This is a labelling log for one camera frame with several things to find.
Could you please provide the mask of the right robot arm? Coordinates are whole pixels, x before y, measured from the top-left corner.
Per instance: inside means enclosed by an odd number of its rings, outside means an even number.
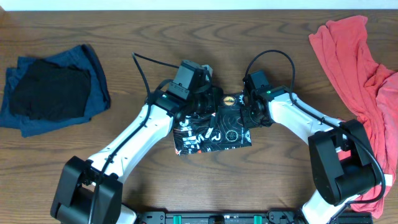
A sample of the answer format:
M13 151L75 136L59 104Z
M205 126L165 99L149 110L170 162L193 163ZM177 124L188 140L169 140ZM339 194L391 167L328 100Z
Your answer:
M292 223L336 223L343 211L373 187L384 195L386 178L371 149L364 126L324 115L286 86L274 88L263 71L246 74L241 109L245 128L281 124L309 147L315 193L294 215Z

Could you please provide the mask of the black patterned jersey shirt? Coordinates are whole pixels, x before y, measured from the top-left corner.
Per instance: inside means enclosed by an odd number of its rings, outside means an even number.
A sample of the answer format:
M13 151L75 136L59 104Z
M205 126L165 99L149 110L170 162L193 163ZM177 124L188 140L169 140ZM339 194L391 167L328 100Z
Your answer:
M240 109L244 95L224 95L218 111L213 114L186 116L173 129L175 153L201 154L251 145L251 133L245 128Z

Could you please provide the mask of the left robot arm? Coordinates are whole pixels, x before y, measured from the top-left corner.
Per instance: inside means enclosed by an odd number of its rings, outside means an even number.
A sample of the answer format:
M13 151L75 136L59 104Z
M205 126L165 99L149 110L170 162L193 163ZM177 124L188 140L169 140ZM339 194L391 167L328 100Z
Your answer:
M72 157L63 167L50 214L61 223L135 223L122 204L123 184L139 161L187 115L212 114L223 91L212 68L182 60L177 74L149 92L136 119L87 160Z

